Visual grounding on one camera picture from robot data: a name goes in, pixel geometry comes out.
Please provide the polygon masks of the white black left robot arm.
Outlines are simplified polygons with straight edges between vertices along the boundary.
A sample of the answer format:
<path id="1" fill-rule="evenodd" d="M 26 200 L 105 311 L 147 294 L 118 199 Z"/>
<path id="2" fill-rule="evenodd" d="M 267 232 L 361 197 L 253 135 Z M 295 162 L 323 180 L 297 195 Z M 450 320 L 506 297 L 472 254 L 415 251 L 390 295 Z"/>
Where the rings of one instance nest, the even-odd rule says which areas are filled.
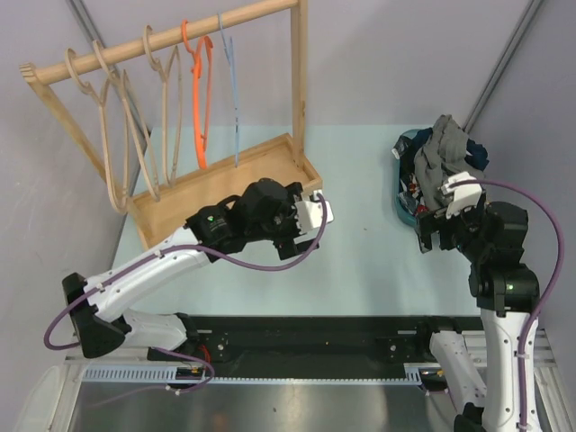
<path id="1" fill-rule="evenodd" d="M 70 317 L 84 357 L 109 355 L 120 347 L 144 347 L 148 359 L 182 360 L 201 349 L 191 316 L 150 314 L 133 305 L 169 279 L 219 260 L 260 272 L 281 272 L 319 247 L 334 219 L 323 192 L 310 195 L 298 182 L 282 185 L 270 178 L 251 183 L 243 194 L 207 205 L 157 245 L 128 263 L 102 274 L 68 275 L 62 282 Z"/>

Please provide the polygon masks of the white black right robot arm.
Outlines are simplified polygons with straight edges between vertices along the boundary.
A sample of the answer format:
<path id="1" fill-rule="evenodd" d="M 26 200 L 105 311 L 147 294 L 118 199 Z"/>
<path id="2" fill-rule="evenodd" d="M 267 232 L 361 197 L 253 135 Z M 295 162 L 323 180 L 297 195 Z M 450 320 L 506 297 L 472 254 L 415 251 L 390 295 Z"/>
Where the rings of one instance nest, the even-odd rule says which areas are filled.
<path id="1" fill-rule="evenodd" d="M 440 364 L 456 410 L 455 431 L 538 431 L 534 341 L 531 319 L 539 282 L 521 258 L 527 211 L 508 202 L 479 202 L 449 216 L 445 210 L 417 217 L 420 248 L 432 248 L 438 234 L 443 250 L 458 250 L 471 264 L 469 288 L 481 311 L 487 372 L 481 375 L 453 328 L 417 335 L 415 349 Z"/>

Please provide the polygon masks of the grey drawstring shorts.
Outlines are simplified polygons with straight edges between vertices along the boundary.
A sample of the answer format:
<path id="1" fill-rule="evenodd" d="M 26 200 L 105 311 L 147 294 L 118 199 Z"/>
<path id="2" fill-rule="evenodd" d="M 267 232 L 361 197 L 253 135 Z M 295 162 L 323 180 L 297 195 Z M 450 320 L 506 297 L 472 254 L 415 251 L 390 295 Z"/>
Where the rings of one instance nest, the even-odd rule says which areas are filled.
<path id="1" fill-rule="evenodd" d="M 451 115 L 443 114 L 432 127 L 432 133 L 414 157 L 415 176 L 425 205 L 435 211 L 444 207 L 440 193 L 443 182 L 452 175 L 468 170 L 465 162 L 468 135 Z"/>

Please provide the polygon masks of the light blue wire hanger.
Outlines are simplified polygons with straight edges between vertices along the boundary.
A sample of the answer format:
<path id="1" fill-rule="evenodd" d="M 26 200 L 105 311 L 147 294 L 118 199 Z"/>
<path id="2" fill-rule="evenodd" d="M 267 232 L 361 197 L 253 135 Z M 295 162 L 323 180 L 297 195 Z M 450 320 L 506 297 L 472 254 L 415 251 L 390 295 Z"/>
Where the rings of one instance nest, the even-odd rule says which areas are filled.
<path id="1" fill-rule="evenodd" d="M 230 83 L 232 89 L 232 97 L 233 97 L 233 106 L 234 106 L 234 128 L 235 128 L 235 135 L 234 135 L 234 164 L 235 167 L 239 166 L 239 143 L 240 143 L 240 109 L 239 109 L 239 92 L 238 92 L 238 79 L 236 73 L 236 64 L 235 64 L 235 57 L 234 57 L 234 47 L 233 47 L 233 39 L 231 37 L 226 36 L 226 32 L 223 26 L 223 20 L 220 13 L 217 13 L 218 23 L 219 23 L 219 30 L 220 36 L 222 38 L 222 44 L 224 48 L 224 53 L 226 60 L 229 64 L 229 74 L 230 74 Z"/>

